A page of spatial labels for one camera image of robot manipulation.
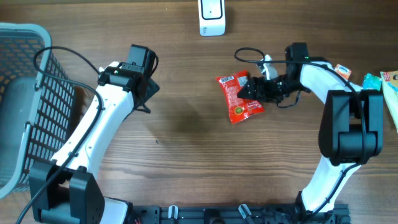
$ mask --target wood grain surface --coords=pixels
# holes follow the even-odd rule
[[[118,3],[118,2],[183,2],[197,0],[2,0],[0,5],[15,4],[74,4],[74,3]]]
[[[0,21],[40,24],[53,45],[81,52],[96,67],[125,60],[132,43],[159,56],[153,79],[161,89],[147,103],[152,113],[133,113],[120,125],[99,172],[104,195],[135,205],[262,205],[293,202],[308,184],[320,159],[323,104],[303,94],[293,108],[266,104],[265,113],[232,125],[215,78],[244,69],[259,75],[233,58],[239,47],[284,59],[286,46],[307,42],[310,55],[347,66],[362,84],[368,72],[398,69],[397,7],[397,1],[234,1],[226,5],[226,34],[208,38],[199,34],[196,2],[2,6]],[[70,78],[96,86],[84,62],[55,55]],[[397,143],[385,106],[384,149],[337,200],[349,204],[353,223],[397,223]],[[25,192],[0,201],[0,223],[14,223],[29,199]],[[25,222],[33,222],[31,212]]]

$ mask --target small white box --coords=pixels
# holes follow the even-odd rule
[[[198,0],[200,34],[204,37],[225,33],[224,0]]]

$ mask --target basket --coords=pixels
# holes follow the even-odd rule
[[[41,26],[0,23],[0,198],[28,190],[33,163],[50,162],[69,137],[73,85],[33,66],[34,54],[51,45]],[[42,70],[68,78],[51,51],[39,59]]]

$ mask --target black wire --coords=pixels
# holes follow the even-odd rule
[[[290,108],[291,106],[295,106],[295,105],[299,102],[300,94],[301,94],[301,90],[298,91],[297,96],[296,96],[296,100],[294,101],[293,104],[287,105],[287,106],[279,106],[279,103],[276,103],[276,106],[277,106],[278,108],[280,108],[280,109],[285,109],[285,108]]]
[[[254,50],[256,52],[259,52],[261,55],[264,55],[264,53],[262,53],[261,50],[258,49],[252,49],[250,47],[243,47],[240,48],[238,50],[235,51],[234,57],[236,58],[236,60],[239,60],[241,62],[247,62],[247,63],[255,63],[255,64],[259,64],[259,63],[264,63],[264,61],[258,61],[258,60],[246,60],[243,58],[239,58],[237,56],[237,54],[242,51],[242,50]],[[315,216],[320,210],[323,209],[323,207],[329,203],[330,199],[334,196],[335,192],[337,191],[338,187],[340,186],[341,182],[343,181],[345,174],[351,170],[352,168],[355,168],[357,166],[360,166],[361,164],[364,164],[365,161],[365,156],[366,156],[366,123],[365,123],[365,116],[364,116],[364,111],[363,111],[363,107],[361,104],[361,100],[359,99],[359,95],[358,93],[355,91],[355,89],[349,84],[349,82],[347,80],[345,80],[345,78],[343,78],[341,75],[339,75],[338,73],[336,73],[333,69],[330,69],[329,67],[327,67],[326,65],[320,65],[317,63],[312,63],[312,62],[303,62],[303,61],[286,61],[286,60],[271,60],[271,61],[267,61],[266,63],[296,63],[296,64],[302,64],[302,65],[312,65],[315,67],[319,67],[322,69],[325,69],[328,72],[331,72],[332,74],[334,74],[337,78],[339,78],[353,93],[354,93],[354,97],[355,97],[355,101],[357,102],[357,106],[359,109],[359,114],[360,114],[360,118],[361,118],[361,125],[362,125],[362,151],[361,151],[361,157],[359,158],[359,161],[348,167],[341,175],[339,181],[336,183],[335,187],[333,188],[331,194],[329,195],[328,198],[326,198],[326,200],[321,204],[321,206],[319,206],[314,212],[311,213],[311,218],[313,216]]]
[[[157,55],[155,55],[155,58],[156,58],[156,64],[155,64],[154,69],[152,69],[152,74],[156,71],[157,65],[159,64],[159,57]]]
[[[93,68],[95,70],[96,73],[100,74],[100,72],[94,67],[94,65],[88,60],[86,59],[84,56],[82,56],[81,54],[79,54],[78,52],[66,48],[66,47],[59,47],[59,46],[52,46],[52,47],[45,47],[41,50],[39,50],[33,57],[33,65],[35,67],[35,69],[37,71],[39,71],[40,73],[42,73],[43,75],[56,79],[56,80],[61,80],[63,82],[67,82],[67,83],[71,83],[74,85],[78,85],[81,86],[83,88],[87,88],[89,91],[93,92],[94,95],[97,97],[98,99],[98,107],[97,107],[97,112],[95,114],[94,120],[91,122],[90,126],[87,128],[86,132],[84,133],[83,137],[79,140],[79,142],[77,143],[76,147],[72,150],[72,152],[69,154],[68,158],[65,160],[65,162],[63,162],[63,164],[57,169],[57,171],[55,171],[50,178],[46,181],[46,183],[44,183],[43,186],[41,186],[41,188],[39,189],[39,191],[32,197],[32,199],[29,201],[29,203],[25,206],[25,208],[23,209],[23,211],[21,212],[21,214],[19,215],[16,223],[20,224],[21,221],[24,219],[26,213],[28,212],[28,210],[30,209],[30,207],[33,205],[33,203],[38,199],[38,197],[43,193],[43,191],[57,178],[57,176],[61,173],[62,170],[64,170],[64,168],[66,168],[67,164],[72,160],[73,157],[75,157],[75,154],[77,153],[77,151],[79,150],[80,146],[83,144],[83,142],[85,141],[85,139],[87,138],[87,136],[89,135],[90,131],[93,129],[95,123],[97,122],[98,118],[100,117],[101,111],[102,111],[102,107],[103,107],[103,102],[102,102],[102,98],[101,95],[92,87],[84,84],[84,83],[80,83],[80,82],[76,82],[76,81],[72,81],[72,80],[67,80],[61,77],[56,77],[50,73],[47,73],[43,70],[40,69],[40,67],[37,65],[36,61],[37,61],[37,57],[44,51],[46,50],[50,50],[50,49],[62,49],[62,50],[66,50],[69,51],[77,56],[79,56],[81,59],[83,59],[85,62],[87,62],[87,64],[90,65],[91,68]]]

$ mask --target orange package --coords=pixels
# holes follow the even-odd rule
[[[257,100],[244,100],[238,98],[237,94],[248,81],[248,71],[244,70],[235,75],[218,77],[228,104],[229,119],[236,124],[244,119],[264,112],[264,107]]]

